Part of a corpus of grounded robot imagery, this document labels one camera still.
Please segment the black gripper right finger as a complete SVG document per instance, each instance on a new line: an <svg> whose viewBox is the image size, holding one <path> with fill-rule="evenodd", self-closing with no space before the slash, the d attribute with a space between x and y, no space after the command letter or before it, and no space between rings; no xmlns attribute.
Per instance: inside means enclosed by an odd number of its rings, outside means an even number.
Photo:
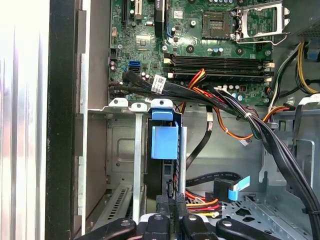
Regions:
<svg viewBox="0 0 320 240"><path fill-rule="evenodd" d="M187 210L185 195L175 196L179 233L183 240L273 240L274 236L233 218L222 218L215 226Z"/></svg>

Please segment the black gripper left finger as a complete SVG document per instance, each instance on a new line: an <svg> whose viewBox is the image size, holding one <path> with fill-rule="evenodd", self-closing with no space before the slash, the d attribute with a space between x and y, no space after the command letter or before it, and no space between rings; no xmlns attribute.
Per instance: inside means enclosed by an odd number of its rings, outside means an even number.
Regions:
<svg viewBox="0 0 320 240"><path fill-rule="evenodd" d="M156 196L156 212L140 217L139 223L119 218L86 233L79 240L168 240L170 239L169 197Z"/></svg>

